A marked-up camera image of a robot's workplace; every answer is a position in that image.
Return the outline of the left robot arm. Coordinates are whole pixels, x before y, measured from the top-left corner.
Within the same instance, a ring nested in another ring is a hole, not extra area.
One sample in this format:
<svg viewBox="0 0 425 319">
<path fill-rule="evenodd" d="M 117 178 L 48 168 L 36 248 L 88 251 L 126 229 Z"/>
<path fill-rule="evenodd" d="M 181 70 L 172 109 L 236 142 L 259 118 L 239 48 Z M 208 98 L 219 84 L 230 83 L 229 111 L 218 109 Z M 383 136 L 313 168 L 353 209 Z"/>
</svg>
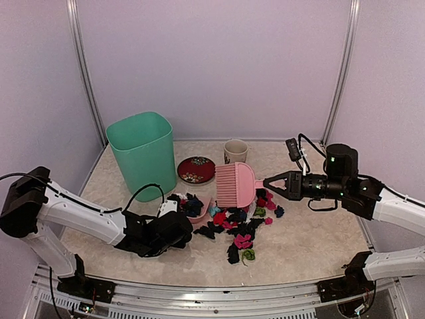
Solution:
<svg viewBox="0 0 425 319">
<path fill-rule="evenodd" d="M 177 209 L 163 200 L 156 215 L 137 215 L 127 207 L 106 209 L 68 192 L 50 178 L 46 167 L 28 173 L 10 173 L 16 180 L 9 187 L 1 210 L 1 230 L 21 239 L 52 269 L 61 282 L 80 296 L 93 289 L 84 263 L 54 234 L 56 223 L 91 235 L 116 249 L 139 257 L 156 257 L 168 248 L 185 248 L 193 226 Z"/>
</svg>

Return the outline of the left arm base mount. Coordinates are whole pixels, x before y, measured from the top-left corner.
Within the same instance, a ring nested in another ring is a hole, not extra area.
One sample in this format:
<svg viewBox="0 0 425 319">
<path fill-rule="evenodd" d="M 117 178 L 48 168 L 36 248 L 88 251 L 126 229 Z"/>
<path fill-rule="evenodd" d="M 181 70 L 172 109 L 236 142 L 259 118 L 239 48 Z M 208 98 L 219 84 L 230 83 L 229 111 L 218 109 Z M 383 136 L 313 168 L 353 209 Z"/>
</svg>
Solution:
<svg viewBox="0 0 425 319">
<path fill-rule="evenodd" d="M 74 255 L 76 262 L 75 271 L 70 277 L 59 277 L 57 290 L 72 296 L 91 300 L 92 302 L 103 302 L 110 304 L 116 284 L 112 281 L 91 278 L 85 275 L 84 262 Z"/>
</svg>

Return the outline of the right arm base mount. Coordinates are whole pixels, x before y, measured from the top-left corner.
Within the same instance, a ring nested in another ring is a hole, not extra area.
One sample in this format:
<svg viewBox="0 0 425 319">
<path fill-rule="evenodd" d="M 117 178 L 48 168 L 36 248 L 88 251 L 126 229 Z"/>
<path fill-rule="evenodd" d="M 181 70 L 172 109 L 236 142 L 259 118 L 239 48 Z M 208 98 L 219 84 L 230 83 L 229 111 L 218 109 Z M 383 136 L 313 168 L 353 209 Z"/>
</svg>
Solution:
<svg viewBox="0 0 425 319">
<path fill-rule="evenodd" d="M 363 271 L 366 259 L 371 254 L 370 251 L 357 253 L 346 265 L 343 276 L 319 281 L 317 289 L 321 302 L 349 298 L 374 290 L 375 281 L 367 279 Z"/>
</svg>

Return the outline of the pink hand brush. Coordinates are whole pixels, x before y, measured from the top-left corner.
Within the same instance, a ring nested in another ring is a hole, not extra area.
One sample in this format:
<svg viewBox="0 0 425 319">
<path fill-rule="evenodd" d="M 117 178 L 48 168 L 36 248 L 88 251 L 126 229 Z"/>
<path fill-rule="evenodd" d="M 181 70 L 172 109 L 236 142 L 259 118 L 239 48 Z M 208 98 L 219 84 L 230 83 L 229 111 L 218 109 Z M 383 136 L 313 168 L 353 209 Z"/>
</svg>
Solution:
<svg viewBox="0 0 425 319">
<path fill-rule="evenodd" d="M 215 167 L 216 202 L 219 207 L 243 208 L 249 206 L 258 189 L 265 189 L 264 179 L 257 179 L 246 163 L 235 162 Z"/>
</svg>

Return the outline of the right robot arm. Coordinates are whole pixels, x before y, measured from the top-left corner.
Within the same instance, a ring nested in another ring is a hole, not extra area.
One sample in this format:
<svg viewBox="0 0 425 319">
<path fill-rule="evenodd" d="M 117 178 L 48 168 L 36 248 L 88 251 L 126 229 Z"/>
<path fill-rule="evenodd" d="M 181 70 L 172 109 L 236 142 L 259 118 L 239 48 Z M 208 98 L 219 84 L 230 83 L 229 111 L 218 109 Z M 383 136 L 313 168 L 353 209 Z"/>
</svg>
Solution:
<svg viewBox="0 0 425 319">
<path fill-rule="evenodd" d="M 287 171 L 255 183 L 290 200 L 332 199 L 366 220 L 397 225 L 424 234 L 424 203 L 401 195 L 374 177 L 358 171 L 358 152 L 345 144 L 325 151 L 325 174 Z M 339 281 L 340 290 L 355 294 L 366 281 L 424 274 L 424 247 L 389 253 L 357 253 Z"/>
</svg>

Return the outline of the pink dustpan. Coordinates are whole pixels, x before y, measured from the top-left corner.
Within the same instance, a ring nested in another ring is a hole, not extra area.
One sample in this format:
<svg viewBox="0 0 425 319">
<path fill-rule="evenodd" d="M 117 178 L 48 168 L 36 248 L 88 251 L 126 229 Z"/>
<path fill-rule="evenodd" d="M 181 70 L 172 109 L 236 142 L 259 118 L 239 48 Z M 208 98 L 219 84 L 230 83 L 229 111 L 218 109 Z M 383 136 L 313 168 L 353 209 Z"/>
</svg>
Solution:
<svg viewBox="0 0 425 319">
<path fill-rule="evenodd" d="M 191 223 L 198 223 L 207 214 L 211 203 L 211 196 L 197 195 L 192 193 L 180 194 L 179 211 L 186 216 Z"/>
</svg>

